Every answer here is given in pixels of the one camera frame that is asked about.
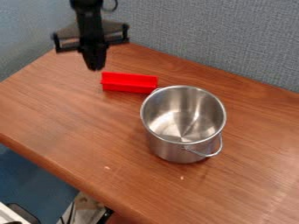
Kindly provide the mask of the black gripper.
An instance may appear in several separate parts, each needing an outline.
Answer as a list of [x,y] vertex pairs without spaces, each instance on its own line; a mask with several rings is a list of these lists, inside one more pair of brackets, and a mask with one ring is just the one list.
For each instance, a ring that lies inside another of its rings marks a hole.
[[128,29],[126,23],[102,19],[98,10],[77,10],[76,21],[50,35],[54,50],[57,53],[80,51],[88,69],[98,71],[105,66],[108,50],[108,47],[101,44],[125,43]]

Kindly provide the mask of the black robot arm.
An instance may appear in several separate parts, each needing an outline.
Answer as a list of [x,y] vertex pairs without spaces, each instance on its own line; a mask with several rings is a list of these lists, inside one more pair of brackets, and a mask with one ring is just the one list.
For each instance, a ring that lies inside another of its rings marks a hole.
[[76,21],[58,29],[52,35],[56,53],[77,51],[90,71],[105,66],[108,47],[129,41],[126,23],[101,18],[101,12],[113,12],[104,8],[104,0],[69,0],[76,13]]

